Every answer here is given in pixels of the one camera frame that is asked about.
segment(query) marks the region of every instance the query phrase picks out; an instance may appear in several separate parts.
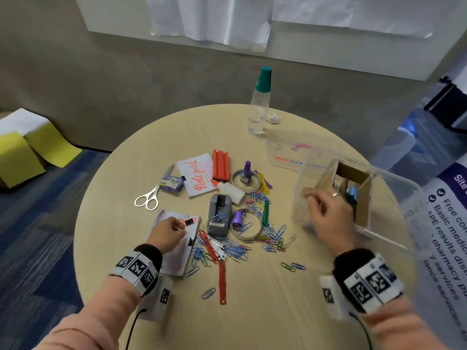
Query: black cable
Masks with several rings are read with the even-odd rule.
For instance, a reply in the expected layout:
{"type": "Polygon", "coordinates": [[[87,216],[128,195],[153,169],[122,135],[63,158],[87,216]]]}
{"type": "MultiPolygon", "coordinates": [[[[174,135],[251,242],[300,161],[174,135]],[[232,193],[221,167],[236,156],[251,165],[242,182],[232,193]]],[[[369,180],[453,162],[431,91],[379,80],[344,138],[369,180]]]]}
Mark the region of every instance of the black cable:
{"type": "Polygon", "coordinates": [[[130,345],[131,333],[133,333],[133,328],[135,327],[136,320],[138,319],[141,313],[146,312],[147,310],[148,310],[147,308],[144,308],[136,314],[135,320],[133,321],[133,325],[131,326],[131,329],[130,329],[130,334],[128,334],[128,341],[126,342],[125,350],[128,350],[128,346],[130,345]]]}
{"type": "Polygon", "coordinates": [[[365,324],[358,318],[356,315],[354,315],[352,312],[349,312],[349,316],[352,318],[355,318],[358,323],[360,323],[361,327],[363,328],[363,331],[365,332],[365,335],[367,336],[367,341],[368,341],[368,347],[370,350],[373,350],[373,345],[371,344],[371,339],[370,339],[370,334],[368,334],[368,331],[365,327],[365,324]]]}

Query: clear plastic bottle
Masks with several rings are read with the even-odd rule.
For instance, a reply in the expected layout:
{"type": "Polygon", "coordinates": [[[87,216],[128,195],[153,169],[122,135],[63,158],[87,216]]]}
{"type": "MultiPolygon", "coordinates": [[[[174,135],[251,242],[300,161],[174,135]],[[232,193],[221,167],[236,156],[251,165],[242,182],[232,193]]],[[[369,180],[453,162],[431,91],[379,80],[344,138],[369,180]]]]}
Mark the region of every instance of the clear plastic bottle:
{"type": "Polygon", "coordinates": [[[263,132],[264,122],[268,117],[269,100],[271,98],[271,72],[272,69],[269,66],[261,68],[260,76],[251,98],[248,131],[255,135],[263,132]]]}

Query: round wooden table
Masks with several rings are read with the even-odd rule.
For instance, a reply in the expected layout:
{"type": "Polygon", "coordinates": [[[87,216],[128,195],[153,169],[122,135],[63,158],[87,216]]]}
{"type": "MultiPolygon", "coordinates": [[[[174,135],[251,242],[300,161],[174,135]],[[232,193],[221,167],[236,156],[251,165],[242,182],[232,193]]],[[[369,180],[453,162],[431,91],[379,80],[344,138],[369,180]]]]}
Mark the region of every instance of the round wooden table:
{"type": "MultiPolygon", "coordinates": [[[[342,144],[348,156],[364,161],[357,151],[319,125],[287,112],[275,112],[282,121],[279,128],[330,137],[342,144]]],[[[164,322],[137,321],[130,348],[367,349],[365,334],[357,322],[334,321],[326,311],[318,277],[330,274],[333,258],[312,233],[292,221],[297,172],[267,162],[265,136],[249,134],[247,118],[248,105],[209,105],[180,111],[139,130],[107,158],[86,191],[76,222],[74,261],[83,301],[86,303],[99,289],[125,253],[146,240],[160,208],[207,219],[209,200],[216,191],[192,199],[184,189],[179,194],[159,191],[160,205],[155,211],[137,208],[133,202],[151,190],[172,163],[222,150],[229,152],[232,172],[250,160],[252,169],[264,174],[274,187],[269,195],[269,219],[278,226],[287,225],[284,240],[294,233],[299,236],[286,253],[267,253],[255,243],[248,261],[238,264],[227,259],[225,306],[219,304],[217,293],[201,299],[209,288],[218,289],[219,270],[216,265],[205,268],[200,264],[201,270],[194,276],[174,282],[164,322]],[[281,262],[300,263],[307,270],[292,273],[281,262]]],[[[265,128],[270,130],[272,125],[266,123],[265,128]]],[[[178,175],[176,167],[172,175],[178,175]]],[[[378,199],[378,194],[387,196],[390,191],[374,192],[373,199],[378,199]]],[[[379,216],[394,210],[384,204],[379,216]]],[[[384,223],[388,229],[397,230],[404,218],[400,212],[392,212],[384,223]]],[[[406,285],[413,286],[414,262],[392,255],[385,253],[388,264],[406,285]]],[[[120,338],[121,345],[126,342],[132,320],[120,338]]]]}

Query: blue carpet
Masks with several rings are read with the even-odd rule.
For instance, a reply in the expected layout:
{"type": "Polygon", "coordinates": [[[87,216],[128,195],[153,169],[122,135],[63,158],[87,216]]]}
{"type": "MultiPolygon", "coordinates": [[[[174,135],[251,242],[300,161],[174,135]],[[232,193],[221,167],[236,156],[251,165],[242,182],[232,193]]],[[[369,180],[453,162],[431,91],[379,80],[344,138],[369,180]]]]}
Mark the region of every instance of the blue carpet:
{"type": "Polygon", "coordinates": [[[65,168],[0,193],[0,344],[29,350],[79,312],[73,234],[79,205],[108,153],[83,150],[65,168]]]}

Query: plastic storage box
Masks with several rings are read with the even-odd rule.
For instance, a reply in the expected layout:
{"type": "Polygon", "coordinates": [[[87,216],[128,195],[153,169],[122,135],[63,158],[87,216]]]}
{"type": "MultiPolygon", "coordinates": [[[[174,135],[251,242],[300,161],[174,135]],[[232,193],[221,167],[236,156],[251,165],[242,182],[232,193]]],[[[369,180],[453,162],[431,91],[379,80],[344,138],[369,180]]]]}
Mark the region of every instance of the plastic storage box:
{"type": "Polygon", "coordinates": [[[433,227],[429,223],[423,189],[405,178],[348,158],[333,148],[335,146],[325,148],[312,145],[298,165],[300,170],[294,188],[293,217],[302,226],[311,226],[302,190],[305,187],[314,188],[318,182],[323,182],[323,175],[338,162],[371,177],[368,220],[361,223],[363,226],[355,224],[357,231],[363,235],[360,236],[361,244],[374,252],[390,246],[395,251],[417,258],[432,255],[430,237],[433,227]]]}

